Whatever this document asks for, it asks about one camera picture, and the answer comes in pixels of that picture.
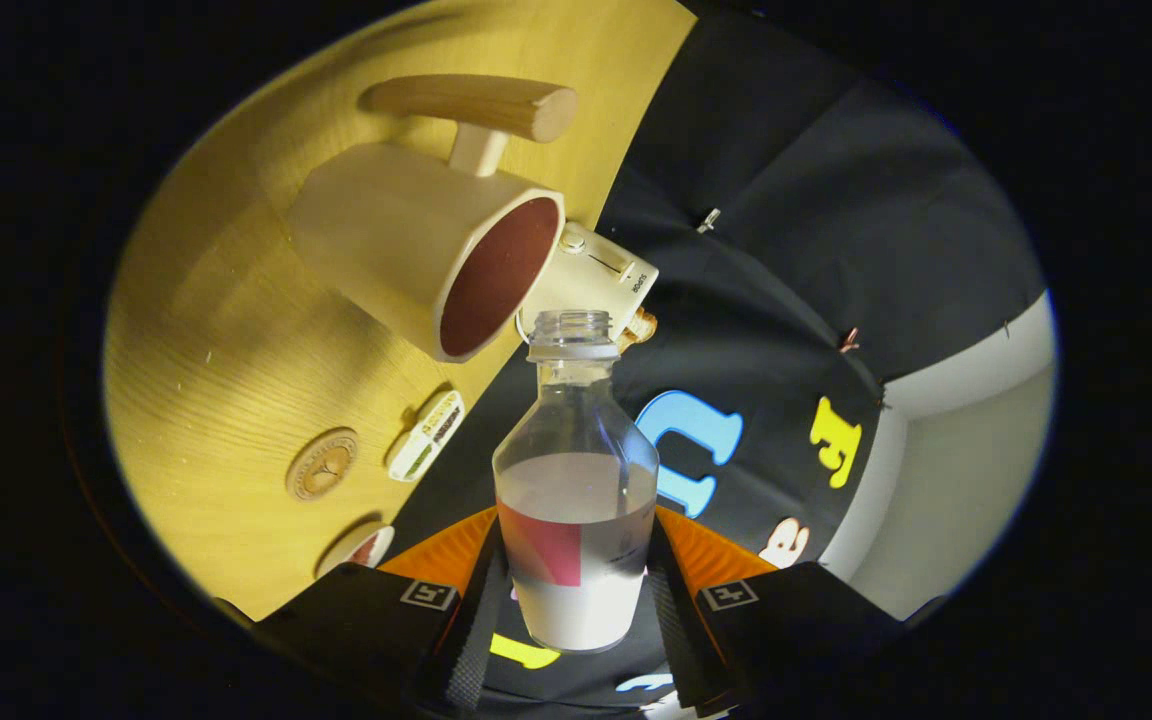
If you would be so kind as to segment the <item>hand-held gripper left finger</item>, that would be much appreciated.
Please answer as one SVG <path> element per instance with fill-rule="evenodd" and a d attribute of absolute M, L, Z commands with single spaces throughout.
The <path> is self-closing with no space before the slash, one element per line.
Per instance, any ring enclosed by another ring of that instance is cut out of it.
<path fill-rule="evenodd" d="M 472 717 L 507 584 L 490 507 L 378 568 L 338 566 L 253 632 L 382 717 Z"/>

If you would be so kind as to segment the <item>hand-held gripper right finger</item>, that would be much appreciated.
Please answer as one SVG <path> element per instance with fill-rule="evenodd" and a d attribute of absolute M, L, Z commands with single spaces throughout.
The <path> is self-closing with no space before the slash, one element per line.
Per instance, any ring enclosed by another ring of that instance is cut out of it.
<path fill-rule="evenodd" d="M 840 717 L 846 688 L 908 632 L 823 564 L 776 568 L 664 507 L 646 564 L 679 702 L 700 715 Z"/>

